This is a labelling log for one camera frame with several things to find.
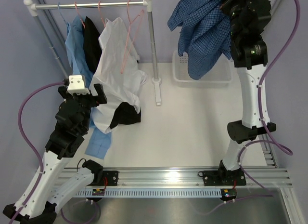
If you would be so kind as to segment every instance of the blue checkered shirt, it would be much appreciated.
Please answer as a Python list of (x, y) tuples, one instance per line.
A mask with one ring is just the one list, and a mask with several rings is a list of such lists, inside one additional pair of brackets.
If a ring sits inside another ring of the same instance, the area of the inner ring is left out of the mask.
[(198, 80), (223, 53), (230, 53), (230, 20), (219, 9), (222, 0), (181, 0), (168, 21), (170, 30), (181, 26), (179, 56), (188, 54), (188, 74)]

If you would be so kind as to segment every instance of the laundry basket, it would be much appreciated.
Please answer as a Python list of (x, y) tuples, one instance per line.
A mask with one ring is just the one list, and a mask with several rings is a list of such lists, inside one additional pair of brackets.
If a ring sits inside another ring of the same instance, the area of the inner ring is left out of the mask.
[(184, 53), (182, 57), (178, 52), (173, 53), (172, 58), (173, 79), (179, 87), (196, 88), (217, 88), (228, 86), (232, 81), (232, 74), (235, 71), (233, 62), (224, 55), (218, 59), (214, 67), (201, 79), (194, 80), (188, 75), (188, 55)]

